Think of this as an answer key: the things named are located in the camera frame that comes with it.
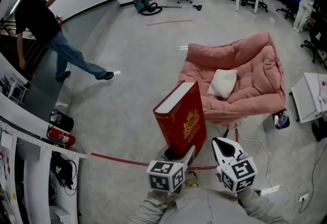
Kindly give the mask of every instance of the blue jeans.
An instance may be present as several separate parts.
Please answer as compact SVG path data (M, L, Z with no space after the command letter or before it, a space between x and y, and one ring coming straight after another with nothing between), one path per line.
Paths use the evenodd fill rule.
M104 68L97 66L96 64L85 62L82 53L68 43L62 32L59 32L54 38L52 38L46 47L57 53L56 78L63 78L65 76L68 63L81 68L97 78L106 75L107 71Z

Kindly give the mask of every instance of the hand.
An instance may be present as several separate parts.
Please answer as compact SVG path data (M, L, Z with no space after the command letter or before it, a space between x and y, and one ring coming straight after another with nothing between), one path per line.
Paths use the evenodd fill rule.
M24 60L24 58L20 58L19 59L19 68L21 68L22 70L25 70L26 67L26 61Z

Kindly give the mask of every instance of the floor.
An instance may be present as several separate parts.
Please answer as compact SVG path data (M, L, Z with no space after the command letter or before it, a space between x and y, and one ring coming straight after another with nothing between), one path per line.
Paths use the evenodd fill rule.
M156 0L159 5L177 5L176 0ZM109 82L72 67L72 76L64 83L69 93L70 116L75 120L72 131L77 137L75 149L89 154L81 162L78 210L80 223L126 223L137 210L149 190L146 168L90 155L97 153L125 160L150 162L165 145L152 109L175 87L186 52L181 45L190 42L221 45L254 33L267 31L275 41L289 92L304 72L325 70L313 64L312 55L300 48L308 33L299 34L292 22L275 11L280 2L268 0L269 13L251 6L235 11L226 0L194 0L201 11L183 2L182 9L164 9L154 16L142 16L133 6L123 7L113 25L101 31L97 40L87 42L94 48L83 48L88 60L108 70L121 71ZM148 24L192 20L189 22ZM239 127L240 144L258 168L254 187L273 187L268 197L281 208L290 223L319 223L325 216L327 171L323 161L314 174L314 195L308 208L298 214L298 198L309 192L312 196L312 170L327 140L316 142L311 124L296 122L296 110L287 95L291 125L284 130L270 130L270 115L252 116ZM222 136L224 129L207 123L208 141L194 166L215 165L210 140ZM234 132L228 135L235 139ZM215 188L215 170L198 171L199 185Z
M72 18L63 25L62 32L72 46L76 49L83 47L112 4L113 2L103 4ZM22 105L24 109L45 121L48 121L62 87L62 83L55 79L56 63L57 54L48 50L34 72Z

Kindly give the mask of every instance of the red fire extinguisher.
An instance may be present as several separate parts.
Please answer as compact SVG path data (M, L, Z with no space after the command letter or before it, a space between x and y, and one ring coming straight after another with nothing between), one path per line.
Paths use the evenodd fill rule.
M60 142L67 145L73 145L75 143L75 137L73 135L62 132L53 126L48 127L47 137L54 142Z
M61 20L61 17L56 15L56 19L57 19L57 22L60 24L60 25L63 25L63 21Z

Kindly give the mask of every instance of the pink armchair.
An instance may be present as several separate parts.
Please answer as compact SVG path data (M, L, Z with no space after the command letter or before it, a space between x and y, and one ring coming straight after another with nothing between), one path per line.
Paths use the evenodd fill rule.
M228 99L207 94L217 69L237 70ZM249 115L285 108L285 77L269 33L223 46L189 44L179 81L198 81L206 120L230 127Z

